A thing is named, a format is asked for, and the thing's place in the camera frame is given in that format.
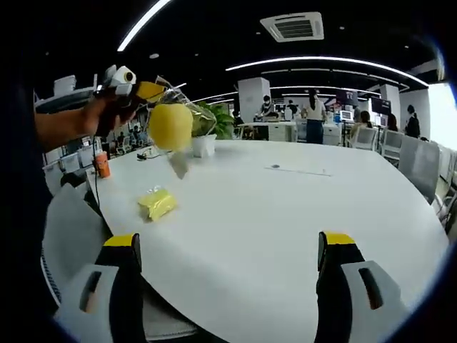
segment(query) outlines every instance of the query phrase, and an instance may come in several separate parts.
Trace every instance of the desk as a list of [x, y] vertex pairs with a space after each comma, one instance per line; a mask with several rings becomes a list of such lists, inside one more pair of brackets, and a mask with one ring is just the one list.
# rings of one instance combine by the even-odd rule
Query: desk
[[[296, 122], [295, 121], [255, 121], [253, 123], [241, 124], [238, 127], [241, 127], [241, 137], [243, 137], [243, 131], [245, 127], [253, 126], [267, 126], [269, 134], [274, 132], [274, 129], [279, 129], [279, 134], [275, 134], [274, 137], [269, 137], [270, 141], [296, 141]], [[286, 133], [281, 132], [281, 128], [286, 128]], [[323, 134], [324, 134], [324, 144], [328, 145], [338, 145], [339, 140], [341, 139], [340, 128], [334, 123], [325, 123], [323, 125]]]
[[[192, 159], [183, 180], [164, 156], [139, 162], [134, 152], [109, 166], [98, 187], [113, 234], [138, 232], [145, 280], [230, 343], [313, 342], [322, 230], [353, 237], [398, 283], [409, 309], [448, 246], [433, 208], [372, 151], [216, 141], [216, 154]], [[136, 202], [157, 185], [179, 207], [145, 222]]]

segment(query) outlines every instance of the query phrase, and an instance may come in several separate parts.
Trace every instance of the ceiling air conditioner vent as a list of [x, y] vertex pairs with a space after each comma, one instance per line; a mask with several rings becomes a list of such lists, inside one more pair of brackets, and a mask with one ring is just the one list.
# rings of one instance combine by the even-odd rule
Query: ceiling air conditioner vent
[[323, 39], [322, 15], [319, 12], [272, 16], [260, 22], [279, 43]]

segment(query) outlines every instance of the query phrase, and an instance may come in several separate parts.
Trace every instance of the computer monitor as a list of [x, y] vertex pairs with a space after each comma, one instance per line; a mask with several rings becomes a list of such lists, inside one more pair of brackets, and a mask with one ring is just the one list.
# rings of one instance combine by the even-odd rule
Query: computer monitor
[[378, 114], [390, 114], [391, 102], [378, 98], [371, 98], [371, 111]]
[[341, 121], [354, 121], [354, 114], [351, 111], [340, 111]]
[[358, 106], [357, 92], [338, 89], [336, 91], [336, 102], [340, 105]]
[[385, 114], [382, 114], [380, 116], [380, 118], [381, 118], [381, 123], [379, 124], [379, 126], [386, 127], [387, 126], [387, 121], [388, 121], [388, 116], [385, 115]]

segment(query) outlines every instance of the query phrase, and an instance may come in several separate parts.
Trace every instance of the yellow sponge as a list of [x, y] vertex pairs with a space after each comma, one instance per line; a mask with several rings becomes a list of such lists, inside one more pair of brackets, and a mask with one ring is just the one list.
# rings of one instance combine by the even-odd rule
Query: yellow sponge
[[178, 203], [174, 196], [172, 196], [166, 189], [159, 189], [158, 191], [147, 194], [138, 200], [141, 206], [149, 210], [149, 218], [156, 221], [165, 213], [174, 209]]

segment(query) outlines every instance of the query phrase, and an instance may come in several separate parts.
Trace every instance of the ceiling light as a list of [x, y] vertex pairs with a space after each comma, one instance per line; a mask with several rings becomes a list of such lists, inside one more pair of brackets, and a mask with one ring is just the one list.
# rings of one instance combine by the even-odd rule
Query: ceiling light
[[135, 26], [130, 30], [127, 34], [126, 38], [122, 41], [121, 45], [117, 49], [117, 51], [124, 51], [124, 49], [129, 45], [131, 40], [135, 37], [135, 35], [143, 28], [144, 25], [154, 16], [157, 12], [159, 12], [167, 3], [171, 0], [158, 0], [150, 9], [147, 11], [141, 19], [135, 24]]
[[220, 104], [221, 102], [230, 102], [230, 101], [235, 101], [235, 99], [226, 99], [226, 100], [221, 100], [221, 101], [209, 102], [208, 105]]
[[291, 71], [331, 71], [327, 68], [298, 68], [298, 69], [291, 69]]
[[[318, 96], [323, 96], [323, 97], [331, 97], [331, 98], [335, 98], [336, 95], [335, 94], [317, 94]], [[301, 94], [301, 93], [287, 93], [287, 94], [283, 94], [283, 96], [309, 96], [308, 94]], [[368, 99], [366, 98], [357, 98], [358, 100], [364, 100], [364, 101], [368, 101]]]
[[324, 89], [343, 89], [344, 91], [359, 91], [363, 93], [369, 93], [381, 96], [380, 93], [374, 91], [364, 91], [363, 89], [354, 89], [354, 88], [342, 88], [342, 87], [333, 87], [333, 86], [280, 86], [280, 87], [270, 87], [270, 89], [287, 89], [287, 88], [324, 88]]
[[359, 71], [342, 70], [342, 69], [332, 69], [332, 71], [336, 72], [336, 73], [347, 73], [347, 74], [367, 76], [367, 73], [361, 73]]
[[214, 96], [208, 96], [206, 98], [198, 99], [198, 100], [193, 100], [192, 102], [198, 102], [198, 101], [203, 101], [203, 100], [208, 100], [208, 99], [214, 99], [214, 98], [219, 98], [221, 96], [226, 96], [226, 95], [233, 95], [233, 94], [238, 94], [237, 91], [232, 91], [230, 93], [225, 93], [225, 94], [219, 94], [219, 95], [214, 95]]
[[285, 71], [289, 71], [289, 70], [288, 69], [281, 69], [281, 70], [262, 71], [260, 74], [284, 73]]
[[389, 66], [384, 66], [382, 64], [377, 64], [369, 61], [362, 61], [360, 59], [347, 59], [345, 57], [330, 57], [330, 56], [297, 56], [297, 57], [281, 57], [279, 59], [266, 59], [263, 61], [257, 61], [257, 62], [251, 62], [251, 63], [246, 63], [246, 64], [240, 64], [239, 66], [232, 66], [230, 68], [227, 68], [226, 71], [231, 71], [231, 70], [236, 70], [236, 69], [241, 69], [241, 68], [246, 68], [248, 66], [258, 66], [260, 64], [267, 64], [267, 63], [276, 63], [276, 62], [287, 62], [287, 61], [334, 61], [334, 62], [347, 62], [347, 63], [353, 63], [353, 64], [363, 64], [366, 66], [372, 66], [373, 68], [379, 68], [379, 69], [384, 69], [387, 71], [391, 71], [395, 74], [408, 77], [409, 79], [412, 79], [419, 84], [422, 84], [426, 87], [428, 87], [428, 84], [421, 79], [418, 79], [417, 77], [410, 75], [408, 73], [405, 73], [404, 71], [398, 70], [391, 68]]

